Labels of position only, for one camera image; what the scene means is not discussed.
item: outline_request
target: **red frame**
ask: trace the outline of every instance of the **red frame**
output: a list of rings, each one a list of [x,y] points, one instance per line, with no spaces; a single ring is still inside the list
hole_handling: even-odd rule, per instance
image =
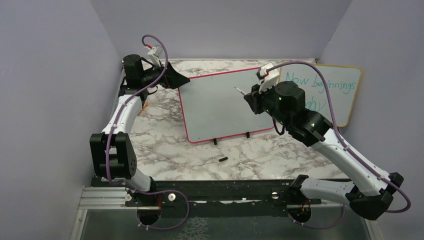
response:
[[[252,67],[252,68],[246,68],[246,69],[240,69],[240,70],[234,70],[234,71],[223,71],[223,72],[218,72],[218,73],[211,73],[211,74],[206,74],[206,75],[193,76],[193,77],[190,77],[190,80],[203,78],[203,77],[210,77],[210,76],[215,76],[215,75],[221,75],[221,74],[231,74],[231,73],[236,73],[236,72],[255,70],[255,69],[259,69],[259,68],[261,68],[261,67]],[[232,135],[228,135],[228,136],[220,136],[220,137],[210,138],[210,139],[205,139],[205,140],[200,140],[200,141],[190,141],[189,132],[187,131],[186,116],[184,115],[183,100],[181,99],[180,88],[178,88],[178,97],[179,97],[179,103],[181,104],[182,118],[184,120],[185,135],[187,136],[187,141],[189,143],[197,144],[197,143],[203,143],[203,142],[207,142],[207,141],[213,141],[214,139],[224,139],[224,138],[230,138],[230,137],[240,136],[240,135],[246,134],[245,132],[242,132],[242,133],[236,133],[236,134],[232,134]],[[270,129],[273,129],[273,126],[270,127],[270,128],[250,131],[249,133],[257,133],[257,132],[262,132],[262,131],[266,131],[266,130],[270,130]]]

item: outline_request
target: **white marble surface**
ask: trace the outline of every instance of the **white marble surface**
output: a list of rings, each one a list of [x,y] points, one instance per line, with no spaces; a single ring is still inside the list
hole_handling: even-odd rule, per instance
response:
[[[186,77],[260,67],[268,60],[173,60]],[[278,136],[274,130],[213,142],[187,141],[177,90],[159,87],[135,119],[130,138],[138,169],[155,180],[265,180],[346,178],[334,164],[311,148]]]

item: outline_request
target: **gray wall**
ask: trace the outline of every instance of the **gray wall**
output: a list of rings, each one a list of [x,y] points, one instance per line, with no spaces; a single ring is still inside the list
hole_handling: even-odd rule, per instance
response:
[[[380,218],[388,240],[423,239],[424,1],[353,0],[321,62],[363,67],[344,136],[371,161],[405,177],[405,213]],[[395,195],[392,209],[405,201]]]
[[[91,0],[118,54],[156,35],[171,58],[319,58],[352,0]]]
[[[68,239],[120,59],[89,0],[0,2],[0,239]]]

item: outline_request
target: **marble tabletop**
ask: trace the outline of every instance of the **marble tabletop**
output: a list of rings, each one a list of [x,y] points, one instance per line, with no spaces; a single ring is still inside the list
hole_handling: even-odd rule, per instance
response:
[[[283,60],[170,60],[186,77],[260,67]],[[213,142],[187,141],[177,90],[159,87],[135,119],[130,139],[137,166],[155,180],[268,180],[346,178],[320,153],[284,134],[268,130],[250,138],[236,136]]]

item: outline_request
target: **white pen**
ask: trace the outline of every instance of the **white pen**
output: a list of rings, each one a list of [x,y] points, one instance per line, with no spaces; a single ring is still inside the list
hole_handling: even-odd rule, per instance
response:
[[[243,90],[241,90],[240,88],[238,88],[238,87],[234,87],[239,93],[241,93],[241,94],[243,94],[243,96],[244,95],[246,95],[246,93],[243,91]]]

